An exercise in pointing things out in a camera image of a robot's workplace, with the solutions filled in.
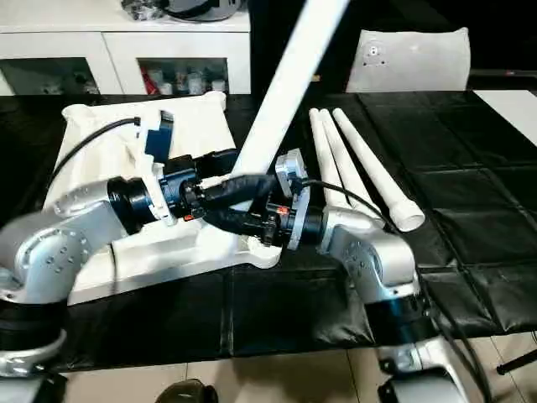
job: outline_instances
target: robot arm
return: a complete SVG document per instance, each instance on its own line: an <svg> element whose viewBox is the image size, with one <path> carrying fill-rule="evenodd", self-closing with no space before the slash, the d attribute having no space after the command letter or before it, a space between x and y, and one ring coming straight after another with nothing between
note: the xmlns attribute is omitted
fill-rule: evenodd
<svg viewBox="0 0 537 403"><path fill-rule="evenodd" d="M219 155L202 158L207 162ZM159 181L176 217L204 217L220 229L291 249L299 243L315 244L320 254L341 262L362 298L373 337L382 345L377 350L380 367L393 376L379 389L382 401L438 401L440 393L445 401L467 402L444 341L425 311L414 255L401 237L352 209L309 207L309 189L296 193L292 186L307 178L298 150L277 163L282 191L292 197L292 206L267 202L261 214L229 207L268 198L273 176L239 176L202 189L203 170L197 163L196 168L189 156L171 160ZM61 317L81 267L101 247L154 221L150 207L141 180L115 178L76 189L50 208L3 228L1 376L29 377L46 369L65 339Z"/></svg>

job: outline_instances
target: black tablecloth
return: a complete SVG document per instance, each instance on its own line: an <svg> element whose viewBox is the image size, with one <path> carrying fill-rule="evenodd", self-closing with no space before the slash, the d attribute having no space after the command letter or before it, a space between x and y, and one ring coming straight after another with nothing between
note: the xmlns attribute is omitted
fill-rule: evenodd
<svg viewBox="0 0 537 403"><path fill-rule="evenodd" d="M0 221L35 207L60 146L63 106L140 99L148 98L0 98ZM240 147L257 108L247 96L227 105ZM312 106L341 107L424 209L426 223L407 239L469 336L537 328L537 148L470 92L335 95L305 101L281 147L300 147L314 177ZM323 202L314 191L313 203ZM61 369L372 344L343 270L311 248L284 252L269 270L239 265L72 306L69 315Z"/></svg>

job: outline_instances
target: black object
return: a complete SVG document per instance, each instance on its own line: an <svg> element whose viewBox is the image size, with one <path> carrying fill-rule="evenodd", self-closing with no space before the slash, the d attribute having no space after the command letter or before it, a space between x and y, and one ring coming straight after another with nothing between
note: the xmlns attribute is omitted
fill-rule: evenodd
<svg viewBox="0 0 537 403"><path fill-rule="evenodd" d="M160 7L165 13L167 13L171 17L178 19L191 19L194 17L198 17L202 14L208 13L211 8L218 7L219 4L220 3L218 0L207 0L197 6L187 8L183 11L173 11L169 9L169 0L163 0L160 4Z"/></svg>
<svg viewBox="0 0 537 403"><path fill-rule="evenodd" d="M165 111L160 111L158 130L148 130L145 140L145 154L152 155L154 162L165 164L169 158L169 147L174 130L174 117Z"/></svg>
<svg viewBox="0 0 537 403"><path fill-rule="evenodd" d="M30 350L53 343L64 325L67 301L46 305L0 301L0 346Z"/></svg>
<svg viewBox="0 0 537 403"><path fill-rule="evenodd" d="M187 379L169 386L155 403L218 403L218 394L198 379Z"/></svg>
<svg viewBox="0 0 537 403"><path fill-rule="evenodd" d="M64 401L67 378L60 374L49 374L41 383L34 403L61 403Z"/></svg>
<svg viewBox="0 0 537 403"><path fill-rule="evenodd" d="M189 219L198 218L203 216L203 208L210 208L212 203L224 207L231 206L236 202L243 202L248 195L266 192L263 184L267 186L270 180L266 175L260 175L257 178L249 178L248 183L243 178L233 178L207 189L206 197L202 196L202 190L198 187L201 179L209 175L228 173L236 158L237 151L228 149L196 159L190 155L181 155L167 161L159 184L172 213L179 218L187 216ZM155 221L149 209L151 198L141 179L126 181L122 177L112 178L107 183L107 190L112 208L129 234L137 233L144 224Z"/></svg>
<svg viewBox="0 0 537 403"><path fill-rule="evenodd" d="M203 205L219 209L253 198L266 198L276 187L273 175L241 175L211 186L203 191Z"/></svg>
<svg viewBox="0 0 537 403"><path fill-rule="evenodd" d="M378 399L381 403L399 403L394 387L390 381L380 385L377 389Z"/></svg>
<svg viewBox="0 0 537 403"><path fill-rule="evenodd" d="M378 345L399 346L434 338L438 331L425 315L425 301L406 296L365 306L371 333Z"/></svg>
<svg viewBox="0 0 537 403"><path fill-rule="evenodd" d="M500 375L505 375L507 372L514 371L535 361L537 361L537 349L534 351L530 351L529 353L526 353L524 355L521 355L517 359L512 359L505 364L499 365L498 367L496 367L496 370Z"/></svg>
<svg viewBox="0 0 537 403"><path fill-rule="evenodd" d="M245 179L255 181L258 176L266 175L248 175ZM214 227L220 228L222 231L258 237L261 242L268 246L285 246L290 240L295 225L296 211L287 206L277 205L271 202L267 203L266 209L261 213L241 212L232 208L223 208L226 205L233 206L239 202L249 200L252 198L252 195L257 195L257 197L261 198L266 196L266 192L263 190L240 191L237 194L239 196L244 194L245 196L242 197L242 200L238 201L226 202L224 199L224 203L220 208L206 212L204 216L205 221ZM322 223L322 209L309 207L303 223L300 244L317 245L321 241Z"/></svg>

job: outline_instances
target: pipe end cap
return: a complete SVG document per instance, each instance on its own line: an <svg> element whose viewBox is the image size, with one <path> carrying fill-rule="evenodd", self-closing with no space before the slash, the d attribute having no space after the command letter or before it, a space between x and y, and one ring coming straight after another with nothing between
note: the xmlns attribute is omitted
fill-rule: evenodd
<svg viewBox="0 0 537 403"><path fill-rule="evenodd" d="M425 214L418 205L406 199L394 204L389 210L389 216L394 220L395 225L404 233L414 231L425 221Z"/></svg>

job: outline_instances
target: white foam tray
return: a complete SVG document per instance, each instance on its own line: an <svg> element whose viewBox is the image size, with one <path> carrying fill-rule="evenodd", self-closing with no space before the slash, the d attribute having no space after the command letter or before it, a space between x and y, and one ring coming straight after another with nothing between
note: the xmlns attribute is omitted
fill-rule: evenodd
<svg viewBox="0 0 537 403"><path fill-rule="evenodd" d="M121 118L141 117L142 132L147 127L157 128L160 110L174 115L170 158L183 154L197 157L234 148L223 113L225 107L225 94L221 92L98 107L71 105L62 113L67 128L58 160L93 131ZM135 176L132 154L133 149L140 146L134 140L137 132L134 125L122 126L87 145L56 178L45 205L66 191L92 181L118 175ZM211 178L204 181L204 185L221 179ZM153 222L139 234L115 242L114 248L116 269L108 247L96 253L78 275L70 304L234 264L251 263L268 268L278 262L281 252L280 248L264 247L256 238L224 233L202 220L179 221L172 227Z"/></svg>

